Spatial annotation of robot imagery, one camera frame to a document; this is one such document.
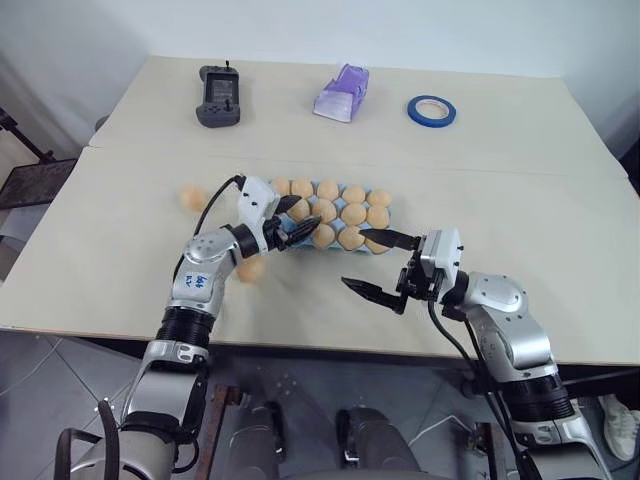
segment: white sneaker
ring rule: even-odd
[[[604,438],[609,449],[620,460],[631,460],[636,450],[640,412],[632,413],[615,395],[598,397],[598,401],[604,410]]]

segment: white table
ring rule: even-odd
[[[520,131],[502,122],[500,128],[513,130],[520,145],[507,141],[509,135],[502,143],[487,140],[487,147],[503,152],[495,158],[487,153],[490,149],[471,155],[468,145],[482,139],[474,128],[463,125],[476,116],[476,110],[466,104],[473,95],[450,85],[457,74],[399,70],[393,71],[389,81],[417,85],[426,78],[451,79],[449,84],[442,81],[447,93],[433,92],[456,98],[460,108],[460,123],[456,120],[452,126],[437,130],[450,137],[448,142],[437,138],[434,130],[406,123],[401,105],[398,114],[393,114],[388,100],[396,95],[400,101],[400,97],[395,89],[382,86],[376,93],[373,78],[379,78],[377,71],[362,116],[353,124],[342,125],[311,115],[301,103],[299,109],[287,103],[289,96],[277,93],[276,84],[290,75],[274,78],[269,89],[260,83],[269,75],[258,73],[262,68],[265,72],[277,69],[245,63],[238,66],[241,75],[246,72],[243,78],[247,82],[243,90],[246,105],[238,126],[204,129],[193,116],[195,103],[171,99],[165,107],[173,114],[148,117],[140,126],[140,138],[125,134],[141,111],[153,103],[153,95],[159,102],[162,87],[188,65],[200,63],[204,62],[154,58],[142,70],[104,131],[92,140],[94,146],[84,150],[0,288],[1,324],[56,333],[151,338],[160,325],[175,261],[196,220],[179,204],[182,186],[195,183],[212,192],[237,172],[263,177],[330,176],[393,192],[392,222],[399,230],[420,234],[429,228],[460,228],[466,247],[463,267],[518,279],[530,295],[532,314],[551,337],[558,361],[640,363],[638,200],[558,81],[498,77],[496,82],[504,83],[512,93],[510,102],[496,102],[505,111],[507,103],[515,105],[512,110],[523,103],[533,108],[536,102],[529,96],[535,96],[537,86],[543,85],[547,94],[555,92],[556,105],[564,104],[556,113],[564,118],[558,123],[565,124],[571,145],[558,145],[559,135],[551,142],[540,130]],[[167,75],[143,88],[146,72],[161,68]],[[288,68],[299,72],[296,80],[291,80],[292,95],[297,99],[299,91],[293,85],[298,77],[303,76],[306,83],[322,84],[332,70],[321,66]],[[466,75],[462,78],[470,87],[475,85]],[[487,95],[492,91],[490,78],[481,76],[476,87],[484,86]],[[198,82],[189,87],[194,97],[201,89]],[[529,85],[528,95],[514,94],[515,86],[506,88],[510,83]],[[263,103],[268,90],[284,102],[276,114],[278,122],[262,120],[271,112],[271,106]],[[410,95],[414,93],[423,91],[412,90]],[[186,95],[180,92],[176,96]],[[376,118],[365,109],[376,105],[389,114]],[[541,118],[536,111],[530,118]],[[487,118],[498,122],[492,115]],[[367,141],[360,120],[373,132]],[[392,142],[379,135],[384,125],[394,132]],[[538,126],[543,129],[543,122]],[[486,122],[477,125],[484,132],[491,130],[489,127]],[[271,137],[280,129],[276,150]],[[320,138],[309,129],[315,129]],[[235,139],[235,147],[225,132]],[[254,141],[262,148],[256,157],[252,157],[257,148]],[[304,141],[311,143],[302,155]],[[358,150],[357,143],[369,154]],[[585,144],[593,150],[587,152]],[[399,152],[391,157],[394,145]],[[426,146],[435,152],[433,145],[440,145],[437,154],[416,157]],[[530,156],[534,147],[538,154],[548,150],[537,163]],[[234,148],[234,155],[226,151]],[[509,161],[520,149],[522,156]],[[562,158],[554,154],[557,149],[565,155],[574,153]],[[584,168],[570,174],[571,165],[578,163]],[[235,194],[229,192],[205,225],[214,228],[234,221]],[[405,315],[399,317],[367,303],[339,281],[341,275],[363,278],[392,290],[407,258],[401,251],[381,256],[314,250],[273,253],[267,257],[267,273],[258,285],[229,279],[212,340],[230,345],[457,356],[417,302],[410,302]],[[466,338],[460,325],[448,321],[447,326],[458,338]]]

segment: blue tape roll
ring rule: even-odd
[[[434,103],[442,108],[447,114],[444,118],[429,118],[425,117],[421,113],[418,112],[417,106],[418,103],[422,101],[427,101],[429,103]],[[420,95],[419,97],[412,98],[407,105],[407,113],[411,120],[420,125],[424,125],[425,127],[431,128],[441,128],[446,127],[453,119],[456,118],[456,107],[454,107],[450,102],[445,100],[444,98],[434,97],[433,95]]]

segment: egg carton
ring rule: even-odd
[[[310,196],[309,198],[307,198],[306,200],[309,202],[309,205],[311,206],[311,208],[313,208],[313,204],[319,200],[319,197],[315,194],[315,192],[317,192],[318,190],[318,184],[320,182],[311,182],[311,184],[313,185],[313,195]],[[331,248],[331,249],[340,249],[340,250],[344,250],[345,252],[361,252],[361,253],[368,253],[368,254],[372,254],[373,252],[371,250],[369,250],[369,247],[367,247],[364,243],[362,245],[360,245],[358,248],[355,248],[354,250],[345,250],[342,245],[340,245],[340,242],[338,242],[338,235],[340,234],[340,232],[346,228],[348,225],[346,223],[344,223],[342,221],[342,219],[340,218],[340,215],[342,214],[342,209],[344,207],[346,207],[348,204],[347,202],[345,202],[342,199],[342,192],[344,192],[345,188],[347,188],[349,185],[343,184],[343,183],[339,183],[338,184],[338,191],[340,192],[340,196],[338,198],[336,198],[332,203],[335,205],[336,207],[336,212],[337,212],[337,217],[335,220],[332,220],[331,222],[329,222],[327,225],[329,225],[331,228],[333,228],[333,231],[336,232],[336,239],[329,244],[329,246],[327,247],[327,249]],[[362,202],[362,205],[368,210],[369,207],[371,206],[369,204],[369,202],[367,202],[366,198],[369,196],[369,193],[373,190],[372,188],[369,187],[362,187],[362,189],[365,192],[365,201]],[[386,228],[391,228],[391,207],[386,207],[387,208],[387,212],[389,212],[389,225]],[[280,214],[280,219],[282,220],[282,226],[284,228],[284,230],[287,231],[291,231],[295,228],[296,222],[287,214],[287,213],[282,213]],[[367,222],[363,222],[359,225],[357,225],[357,227],[360,230],[365,230],[367,228],[371,228],[371,225],[369,225]],[[304,240],[302,240],[301,242],[296,243],[295,245],[293,245],[294,248],[301,248],[301,247],[312,247],[312,248],[316,248],[319,249],[319,247],[316,247],[313,243],[312,240],[312,235],[305,238]]]

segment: brown egg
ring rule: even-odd
[[[340,218],[347,225],[360,225],[367,218],[367,209],[361,203],[352,203],[342,209]]]
[[[313,195],[313,185],[308,178],[296,178],[291,182],[291,194],[300,195],[302,198],[309,198]]]
[[[318,248],[327,248],[336,239],[336,232],[329,225],[321,223],[313,232],[313,244]]]
[[[340,190],[338,189],[337,182],[330,178],[327,178],[321,181],[318,184],[316,195],[318,195],[318,198],[324,198],[333,202],[336,198],[340,196]]]
[[[368,238],[365,238],[364,244],[367,246],[367,248],[369,250],[371,250],[371,253],[373,253],[375,255],[380,255],[381,253],[384,253],[387,250],[389,250],[389,247],[385,247],[384,245],[380,245],[379,243],[376,243],[373,240],[370,240]]]
[[[358,227],[345,227],[338,234],[338,242],[345,250],[355,250],[364,243]]]
[[[364,189],[358,185],[351,185],[342,192],[342,199],[347,203],[364,202]]]
[[[271,186],[280,194],[281,197],[291,193],[291,182],[285,177],[276,177],[271,180]]]
[[[287,211],[287,214],[293,218],[295,222],[301,222],[307,218],[310,213],[309,202],[304,199],[298,200],[296,204]]]
[[[329,200],[319,198],[316,203],[311,207],[311,213],[314,215],[320,215],[320,221],[322,223],[329,223],[338,216],[336,212],[336,206]]]
[[[391,205],[391,194],[385,190],[374,190],[367,195],[367,202],[369,205],[388,207]]]
[[[236,267],[236,274],[238,279],[244,283],[257,282],[266,270],[266,264],[264,257],[260,255],[254,255],[242,261],[240,265]]]
[[[180,202],[187,210],[202,212],[207,206],[207,194],[195,185],[187,185],[180,191]]]
[[[389,211],[380,205],[369,207],[367,223],[373,228],[387,228],[389,226]]]

